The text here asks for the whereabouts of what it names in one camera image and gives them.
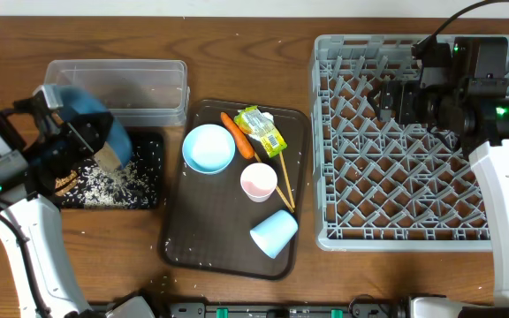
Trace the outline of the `brown serving tray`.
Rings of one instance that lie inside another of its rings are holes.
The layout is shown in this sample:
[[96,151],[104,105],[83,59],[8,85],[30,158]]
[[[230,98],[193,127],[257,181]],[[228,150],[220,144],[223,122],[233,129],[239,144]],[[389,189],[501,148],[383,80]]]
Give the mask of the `brown serving tray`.
[[[295,220],[301,217],[310,123],[299,110],[261,106],[269,112],[285,138],[285,165],[292,188]],[[261,159],[284,177],[278,156],[268,158],[260,143],[253,144]],[[262,203],[248,199],[239,185],[249,162],[236,154],[215,175],[189,168],[180,160],[165,210],[159,253],[173,266],[209,270],[266,280],[280,280],[295,263],[297,239],[292,238],[275,259],[264,254],[249,232],[267,217],[285,208],[277,193]]]

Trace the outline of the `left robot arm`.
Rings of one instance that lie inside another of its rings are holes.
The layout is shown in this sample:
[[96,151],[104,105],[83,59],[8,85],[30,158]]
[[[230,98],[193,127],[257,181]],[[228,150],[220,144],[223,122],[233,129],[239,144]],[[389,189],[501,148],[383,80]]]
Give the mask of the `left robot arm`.
[[79,287],[62,236],[56,181],[90,157],[116,170],[132,144],[88,95],[37,94],[0,110],[0,240],[24,317],[100,317]]

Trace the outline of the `brown food scrap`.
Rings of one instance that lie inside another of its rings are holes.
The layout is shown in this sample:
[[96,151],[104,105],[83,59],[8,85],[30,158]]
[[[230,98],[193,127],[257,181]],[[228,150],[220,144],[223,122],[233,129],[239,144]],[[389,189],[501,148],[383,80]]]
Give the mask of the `brown food scrap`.
[[55,195],[58,197],[65,196],[70,192],[78,183],[79,175],[75,170],[65,178],[59,178],[56,181]]

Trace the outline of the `pink cup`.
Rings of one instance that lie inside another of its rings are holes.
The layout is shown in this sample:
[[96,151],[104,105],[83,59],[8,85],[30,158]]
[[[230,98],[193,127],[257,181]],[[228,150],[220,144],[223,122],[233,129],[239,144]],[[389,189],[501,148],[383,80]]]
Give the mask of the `pink cup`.
[[252,163],[240,175],[240,186],[253,202],[266,201],[277,188],[277,173],[266,163]]

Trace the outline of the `light blue cup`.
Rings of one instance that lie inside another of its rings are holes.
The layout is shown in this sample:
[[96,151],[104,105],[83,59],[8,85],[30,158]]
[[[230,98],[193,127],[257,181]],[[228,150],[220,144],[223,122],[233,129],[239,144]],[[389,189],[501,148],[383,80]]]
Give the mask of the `light blue cup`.
[[251,229],[249,234],[264,254],[275,259],[298,229],[298,223],[292,214],[279,210]]

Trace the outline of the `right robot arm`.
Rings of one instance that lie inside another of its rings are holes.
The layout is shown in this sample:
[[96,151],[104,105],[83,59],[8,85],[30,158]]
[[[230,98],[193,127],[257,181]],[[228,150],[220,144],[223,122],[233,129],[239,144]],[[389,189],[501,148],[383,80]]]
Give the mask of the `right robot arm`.
[[509,317],[509,87],[505,37],[431,35],[412,47],[417,80],[388,80],[368,93],[378,120],[454,133],[482,192],[494,264],[494,304],[412,296],[408,317]]

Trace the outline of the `clear plastic storage bin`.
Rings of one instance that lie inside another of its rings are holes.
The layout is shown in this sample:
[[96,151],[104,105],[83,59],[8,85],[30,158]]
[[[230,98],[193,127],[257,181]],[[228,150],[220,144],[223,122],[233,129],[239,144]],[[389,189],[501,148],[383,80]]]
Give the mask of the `clear plastic storage bin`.
[[127,127],[186,123],[189,87],[187,66],[181,60],[55,60],[44,82],[88,91]]

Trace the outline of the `green yellow snack wrapper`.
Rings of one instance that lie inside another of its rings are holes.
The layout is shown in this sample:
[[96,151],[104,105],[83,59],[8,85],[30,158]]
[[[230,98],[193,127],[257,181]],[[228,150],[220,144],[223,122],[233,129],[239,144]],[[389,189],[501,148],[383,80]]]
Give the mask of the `green yellow snack wrapper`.
[[273,116],[269,112],[261,112],[256,105],[240,110],[233,121],[243,133],[262,144],[269,158],[287,148],[284,137],[274,124]]

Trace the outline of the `dark blue plate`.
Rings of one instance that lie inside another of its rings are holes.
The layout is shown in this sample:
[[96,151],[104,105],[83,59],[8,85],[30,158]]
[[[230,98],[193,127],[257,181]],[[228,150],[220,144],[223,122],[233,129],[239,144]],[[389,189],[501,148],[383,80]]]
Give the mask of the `dark blue plate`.
[[56,112],[74,135],[81,137],[84,156],[92,156],[108,142],[118,155],[123,169],[133,153],[131,139],[108,108],[88,91],[74,86],[40,85],[33,96],[43,99],[44,108]]

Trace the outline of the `orange carrot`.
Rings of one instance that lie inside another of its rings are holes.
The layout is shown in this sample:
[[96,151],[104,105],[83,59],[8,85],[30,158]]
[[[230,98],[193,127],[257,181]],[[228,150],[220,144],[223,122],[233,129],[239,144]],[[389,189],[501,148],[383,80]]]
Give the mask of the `orange carrot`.
[[231,133],[240,154],[247,160],[253,159],[255,157],[255,151],[247,140],[245,134],[239,129],[227,113],[221,112],[220,118],[225,128]]

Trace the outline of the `light blue bowl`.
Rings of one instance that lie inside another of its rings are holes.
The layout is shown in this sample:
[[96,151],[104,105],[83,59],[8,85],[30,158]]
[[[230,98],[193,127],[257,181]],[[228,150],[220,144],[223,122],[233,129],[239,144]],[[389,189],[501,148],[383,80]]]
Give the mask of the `light blue bowl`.
[[199,125],[187,134],[182,144],[186,165],[206,175],[223,171],[231,163],[235,152],[233,137],[221,125]]

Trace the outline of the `grey dishwasher rack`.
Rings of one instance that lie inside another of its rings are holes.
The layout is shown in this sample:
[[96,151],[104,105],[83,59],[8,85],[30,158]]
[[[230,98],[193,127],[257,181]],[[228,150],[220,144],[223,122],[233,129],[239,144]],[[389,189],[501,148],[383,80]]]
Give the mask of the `grey dishwasher rack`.
[[[509,84],[509,35],[505,37]],[[458,137],[382,122],[370,90],[417,80],[418,34],[338,34],[315,40],[310,63],[316,242],[327,251],[492,251],[482,192]]]

